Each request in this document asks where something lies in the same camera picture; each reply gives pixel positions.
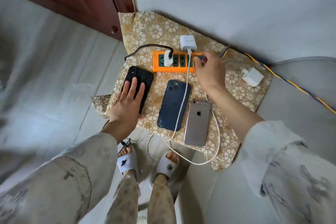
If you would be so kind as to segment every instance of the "pajama pants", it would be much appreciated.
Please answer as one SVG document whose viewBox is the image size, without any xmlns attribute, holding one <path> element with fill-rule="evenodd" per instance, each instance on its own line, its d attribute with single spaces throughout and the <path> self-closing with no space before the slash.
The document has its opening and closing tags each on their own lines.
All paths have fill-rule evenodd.
<svg viewBox="0 0 336 224">
<path fill-rule="evenodd" d="M 136 224 L 140 188 L 134 172 L 127 172 L 120 181 L 105 224 Z M 173 196 L 165 175 L 159 174 L 153 184 L 148 205 L 148 224 L 176 224 Z"/>
</svg>

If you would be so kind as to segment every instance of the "slipper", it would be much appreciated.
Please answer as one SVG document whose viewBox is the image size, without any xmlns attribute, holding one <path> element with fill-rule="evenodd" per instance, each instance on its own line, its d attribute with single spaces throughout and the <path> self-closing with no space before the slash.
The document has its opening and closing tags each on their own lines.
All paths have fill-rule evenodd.
<svg viewBox="0 0 336 224">
<path fill-rule="evenodd" d="M 117 159 L 117 165 L 119 167 L 120 172 L 123 174 L 124 172 L 134 169 L 136 173 L 136 180 L 140 179 L 140 171 L 138 167 L 137 153 L 133 145 L 129 147 L 132 148 L 132 152 L 129 154 L 122 155 Z"/>
<path fill-rule="evenodd" d="M 170 159 L 166 157 L 167 154 L 170 153 L 171 151 L 172 150 L 168 150 L 162 155 L 160 162 L 156 168 L 156 174 L 153 177 L 152 182 L 151 182 L 152 189 L 153 189 L 154 180 L 158 174 L 166 175 L 168 177 L 168 182 L 169 182 L 169 180 L 171 180 L 172 176 L 177 170 L 177 167 L 179 166 L 179 163 L 180 163 L 179 157 L 177 156 L 177 164 L 175 164 L 173 161 L 171 161 Z"/>
</svg>

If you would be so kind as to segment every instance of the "person's left arm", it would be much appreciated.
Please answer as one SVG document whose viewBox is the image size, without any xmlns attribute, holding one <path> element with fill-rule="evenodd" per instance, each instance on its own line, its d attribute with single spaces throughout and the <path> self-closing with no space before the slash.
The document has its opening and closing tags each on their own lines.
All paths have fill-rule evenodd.
<svg viewBox="0 0 336 224">
<path fill-rule="evenodd" d="M 137 79 L 111 107 L 101 132 L 40 166 L 0 195 L 0 216 L 12 223 L 77 223 L 108 193 L 118 157 L 117 145 L 136 127 L 145 86 Z"/>
</svg>

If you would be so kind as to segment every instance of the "gold smartphone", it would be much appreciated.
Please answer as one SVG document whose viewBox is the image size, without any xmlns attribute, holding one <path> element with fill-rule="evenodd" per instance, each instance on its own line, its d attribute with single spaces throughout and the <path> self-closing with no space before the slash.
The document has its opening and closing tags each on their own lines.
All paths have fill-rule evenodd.
<svg viewBox="0 0 336 224">
<path fill-rule="evenodd" d="M 191 100 L 187 124 L 184 133 L 184 143 L 191 146 L 204 146 L 207 138 L 210 103 L 201 100 Z"/>
</svg>

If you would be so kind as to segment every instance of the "black smartphone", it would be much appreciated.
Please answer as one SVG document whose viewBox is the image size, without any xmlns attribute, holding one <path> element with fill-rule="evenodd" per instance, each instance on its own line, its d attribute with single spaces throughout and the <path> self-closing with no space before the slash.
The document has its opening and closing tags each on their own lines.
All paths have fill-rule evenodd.
<svg viewBox="0 0 336 224">
<path fill-rule="evenodd" d="M 170 80 L 168 82 L 165 96 L 163 97 L 162 106 L 159 112 L 159 118 L 157 119 L 158 127 L 166 128 L 172 131 L 175 130 L 176 121 L 177 117 L 179 116 L 179 111 L 182 105 L 186 86 L 187 86 L 187 94 L 183 102 L 180 118 L 178 120 L 176 128 L 176 131 L 180 130 L 191 87 L 189 84 L 186 85 L 185 82 L 180 82 L 176 80 Z"/>
<path fill-rule="evenodd" d="M 139 110 L 139 113 L 141 113 L 142 109 L 144 107 L 149 89 L 151 88 L 154 75 L 153 75 L 152 72 L 149 72 L 149 71 L 147 71 L 145 69 L 142 69 L 140 67 L 131 66 L 128 69 L 128 72 L 127 72 L 127 75 L 126 75 L 126 78 L 125 78 L 125 82 L 126 81 L 130 82 L 130 84 L 129 84 L 130 87 L 131 87 L 131 84 L 132 84 L 133 77 L 136 77 L 138 79 L 138 83 L 137 83 L 137 86 L 136 86 L 136 92 L 135 92 L 134 98 L 138 94 L 140 84 L 142 82 L 145 83 L 145 92 L 144 92 L 143 97 L 141 99 L 140 110 Z"/>
</svg>

